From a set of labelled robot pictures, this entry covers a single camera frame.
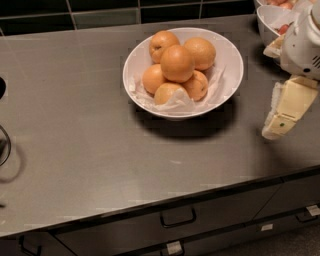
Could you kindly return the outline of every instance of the orange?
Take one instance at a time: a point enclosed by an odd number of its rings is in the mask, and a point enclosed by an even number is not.
[[[154,64],[148,67],[142,75],[142,84],[147,92],[155,94],[160,85],[167,82],[163,76],[161,65]]]
[[[154,95],[155,104],[156,105],[165,104],[171,98],[173,93],[178,89],[182,89],[186,94],[188,94],[187,91],[180,84],[171,83],[171,82],[162,84]]]
[[[216,48],[208,40],[201,37],[192,37],[183,46],[194,57],[196,70],[206,70],[213,65],[216,58]]]
[[[172,45],[180,45],[178,37],[170,31],[161,30],[154,34],[149,44],[149,54],[154,63],[160,63],[163,52]]]
[[[170,46],[162,55],[161,69],[170,81],[183,83],[193,74],[195,67],[191,53],[181,45]]]
[[[207,94],[208,79],[202,72],[195,70],[192,77],[187,82],[182,83],[182,86],[191,99],[199,101]]]

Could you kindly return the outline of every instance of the bowl of oranges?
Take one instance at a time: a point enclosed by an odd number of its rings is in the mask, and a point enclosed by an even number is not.
[[[161,30],[137,45],[123,68],[129,97],[168,120],[203,115],[226,102],[243,77],[243,60],[225,37],[200,28]]]

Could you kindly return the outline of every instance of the floor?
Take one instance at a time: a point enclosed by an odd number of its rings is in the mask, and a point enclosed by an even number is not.
[[[320,256],[320,225],[244,243],[207,256]]]

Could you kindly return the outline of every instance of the cabinet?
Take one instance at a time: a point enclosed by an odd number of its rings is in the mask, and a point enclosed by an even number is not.
[[[276,234],[280,234],[284,231],[303,228],[309,225],[320,224],[320,219],[308,215],[304,211],[296,212],[293,215],[282,216],[279,218],[271,218],[266,221],[251,223],[243,227],[235,228],[233,230],[221,232],[221,234],[200,234],[195,237],[189,237],[187,239],[182,239],[173,242],[180,243],[183,255],[185,256],[195,256],[195,255],[205,255],[207,253],[212,253],[217,250],[228,248],[233,245],[238,245],[244,242],[259,240],[267,238]],[[159,249],[152,252],[143,253],[141,251],[135,251],[128,253],[127,255],[143,255],[143,256],[167,256],[168,245],[163,244],[159,246]]]
[[[284,183],[256,219],[320,203],[320,170],[282,178]]]
[[[79,256],[121,254],[251,221],[279,186],[256,188],[205,201],[195,197],[185,206],[168,208],[164,205],[154,213],[57,237]]]
[[[47,232],[29,232],[25,235],[0,240],[0,252],[5,256],[74,256],[69,249]]]

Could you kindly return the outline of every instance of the kitchen counter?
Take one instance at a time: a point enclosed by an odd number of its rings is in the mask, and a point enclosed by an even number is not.
[[[320,104],[287,136],[261,136],[274,83],[255,15],[0,37],[0,124],[12,153],[0,167],[0,236],[320,165]],[[220,108],[172,122],[139,109],[122,83],[126,57],[161,29],[200,27],[244,60]]]

